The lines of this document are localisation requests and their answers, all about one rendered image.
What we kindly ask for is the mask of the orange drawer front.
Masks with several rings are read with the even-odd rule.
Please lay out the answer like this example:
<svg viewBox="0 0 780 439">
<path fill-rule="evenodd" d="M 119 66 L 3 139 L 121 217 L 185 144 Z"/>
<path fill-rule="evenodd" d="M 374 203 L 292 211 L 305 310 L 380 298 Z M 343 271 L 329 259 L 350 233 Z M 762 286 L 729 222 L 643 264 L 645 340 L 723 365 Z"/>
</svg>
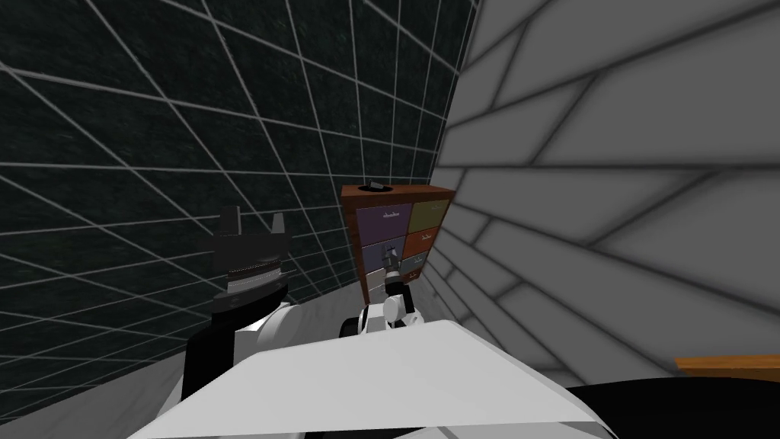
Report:
<svg viewBox="0 0 780 439">
<path fill-rule="evenodd" d="M 438 227 L 408 234 L 404 241 L 402 258 L 410 258 L 428 252 L 435 241 Z"/>
</svg>

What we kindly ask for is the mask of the brown wooden table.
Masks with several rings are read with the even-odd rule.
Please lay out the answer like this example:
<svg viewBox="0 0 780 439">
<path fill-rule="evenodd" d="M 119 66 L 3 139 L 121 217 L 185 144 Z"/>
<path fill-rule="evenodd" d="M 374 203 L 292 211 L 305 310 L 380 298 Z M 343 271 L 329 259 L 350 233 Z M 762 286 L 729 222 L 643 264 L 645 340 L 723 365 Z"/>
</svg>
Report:
<svg viewBox="0 0 780 439">
<path fill-rule="evenodd" d="M 675 363 L 691 377 L 730 377 L 780 383 L 780 355 L 678 357 Z"/>
</svg>

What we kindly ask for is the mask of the blue-grey drawer front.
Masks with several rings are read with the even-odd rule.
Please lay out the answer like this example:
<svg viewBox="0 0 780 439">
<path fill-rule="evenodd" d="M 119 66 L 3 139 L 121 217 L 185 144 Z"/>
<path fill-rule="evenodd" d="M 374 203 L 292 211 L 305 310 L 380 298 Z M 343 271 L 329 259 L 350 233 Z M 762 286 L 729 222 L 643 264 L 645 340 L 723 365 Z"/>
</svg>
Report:
<svg viewBox="0 0 780 439">
<path fill-rule="evenodd" d="M 365 274 L 369 274 L 384 268 L 383 258 L 385 256 L 385 250 L 387 246 L 390 246 L 395 250 L 395 254 L 400 261 L 404 251 L 404 242 L 405 237 L 401 236 L 395 239 L 390 239 L 388 241 L 363 247 L 363 272 Z"/>
</svg>

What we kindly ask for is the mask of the purple drawer front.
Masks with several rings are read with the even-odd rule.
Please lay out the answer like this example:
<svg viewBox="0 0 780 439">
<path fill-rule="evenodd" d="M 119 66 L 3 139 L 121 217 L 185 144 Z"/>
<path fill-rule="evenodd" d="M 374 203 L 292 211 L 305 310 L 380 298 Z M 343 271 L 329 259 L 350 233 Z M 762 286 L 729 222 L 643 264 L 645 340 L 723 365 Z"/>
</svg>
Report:
<svg viewBox="0 0 780 439">
<path fill-rule="evenodd" d="M 397 204 L 356 210 L 362 246 L 373 245 L 407 234 L 412 204 Z"/>
</svg>

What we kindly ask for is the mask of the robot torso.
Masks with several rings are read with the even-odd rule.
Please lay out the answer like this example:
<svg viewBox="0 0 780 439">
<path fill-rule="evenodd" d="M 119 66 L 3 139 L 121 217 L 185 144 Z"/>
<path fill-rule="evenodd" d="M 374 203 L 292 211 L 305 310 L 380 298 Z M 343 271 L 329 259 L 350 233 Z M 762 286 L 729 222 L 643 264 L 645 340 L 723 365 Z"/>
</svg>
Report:
<svg viewBox="0 0 780 439">
<path fill-rule="evenodd" d="M 570 391 L 447 321 L 256 353 L 129 439 L 618 439 Z"/>
</svg>

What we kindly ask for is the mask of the brown wooden chest of drawers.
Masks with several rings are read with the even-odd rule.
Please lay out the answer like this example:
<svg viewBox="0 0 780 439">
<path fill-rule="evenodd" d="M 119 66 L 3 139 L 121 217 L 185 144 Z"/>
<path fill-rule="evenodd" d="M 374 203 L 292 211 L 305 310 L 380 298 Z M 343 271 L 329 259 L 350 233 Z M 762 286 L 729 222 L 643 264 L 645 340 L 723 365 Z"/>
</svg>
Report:
<svg viewBox="0 0 780 439">
<path fill-rule="evenodd" d="M 365 279 L 365 276 L 367 274 L 363 272 L 363 255 L 362 255 L 362 248 L 365 246 L 362 246 L 360 244 L 356 210 L 361 208 L 382 207 L 382 206 L 391 206 L 397 204 L 412 204 L 413 207 L 415 203 L 420 203 L 420 202 L 434 201 L 434 200 L 449 200 L 449 206 L 446 210 L 447 213 L 451 203 L 454 201 L 456 192 L 454 190 L 450 190 L 447 188 L 436 187 L 436 186 L 425 185 L 425 184 L 397 184 L 397 185 L 389 185 L 394 188 L 393 191 L 383 192 L 383 193 L 370 193 L 370 192 L 359 191 L 358 190 L 359 186 L 362 185 L 344 185 L 342 187 L 342 190 L 340 190 L 340 205 L 342 205 L 342 207 L 344 208 L 344 219 L 346 220 L 346 224 L 347 224 L 348 236 L 350 238 L 351 249 L 353 250 L 353 254 L 354 254 L 356 273 L 357 273 L 357 278 L 360 282 L 363 300 L 364 303 L 368 305 L 370 304 L 369 294 L 366 287 L 366 279 Z M 438 226 L 437 233 L 440 231 L 442 224 L 443 221 Z M 428 251 L 427 258 L 432 249 L 433 246 Z M 401 276 L 405 282 L 415 280 L 419 278 L 423 268 L 424 266 L 422 266 L 421 269 L 418 269 L 412 273 L 409 273 L 407 275 L 401 275 Z"/>
</svg>

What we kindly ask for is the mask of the olive drawer front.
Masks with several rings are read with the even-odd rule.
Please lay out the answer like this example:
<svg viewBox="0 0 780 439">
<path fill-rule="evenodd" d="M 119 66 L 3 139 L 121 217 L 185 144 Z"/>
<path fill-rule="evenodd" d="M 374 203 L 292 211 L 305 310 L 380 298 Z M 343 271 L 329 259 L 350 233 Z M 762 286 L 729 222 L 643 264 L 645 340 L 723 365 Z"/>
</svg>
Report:
<svg viewBox="0 0 780 439">
<path fill-rule="evenodd" d="M 449 200 L 434 200 L 415 203 L 408 224 L 408 233 L 416 233 L 438 227 L 443 221 Z"/>
</svg>

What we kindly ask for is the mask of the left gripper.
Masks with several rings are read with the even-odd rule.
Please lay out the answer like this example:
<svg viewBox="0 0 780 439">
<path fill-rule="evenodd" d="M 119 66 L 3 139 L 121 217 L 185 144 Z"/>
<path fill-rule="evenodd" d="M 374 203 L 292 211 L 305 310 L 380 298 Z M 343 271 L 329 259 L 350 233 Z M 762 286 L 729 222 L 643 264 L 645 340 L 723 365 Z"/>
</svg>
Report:
<svg viewBox="0 0 780 439">
<path fill-rule="evenodd" d="M 290 234 L 286 233 L 283 213 L 273 215 L 270 233 L 240 234 L 240 207 L 223 207 L 219 216 L 219 235 L 203 239 L 203 250 L 213 252 L 214 271 L 237 271 L 278 261 L 289 252 Z"/>
</svg>

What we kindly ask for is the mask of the white drawer front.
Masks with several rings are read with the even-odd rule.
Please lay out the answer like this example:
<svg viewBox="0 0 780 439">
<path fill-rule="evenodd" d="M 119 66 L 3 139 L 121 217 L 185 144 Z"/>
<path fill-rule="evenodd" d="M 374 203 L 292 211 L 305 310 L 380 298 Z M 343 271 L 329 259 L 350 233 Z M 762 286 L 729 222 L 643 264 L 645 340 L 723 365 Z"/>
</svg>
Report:
<svg viewBox="0 0 780 439">
<path fill-rule="evenodd" d="M 385 269 L 372 271 L 365 276 L 369 294 L 369 303 L 381 303 L 387 300 L 385 292 Z"/>
</svg>

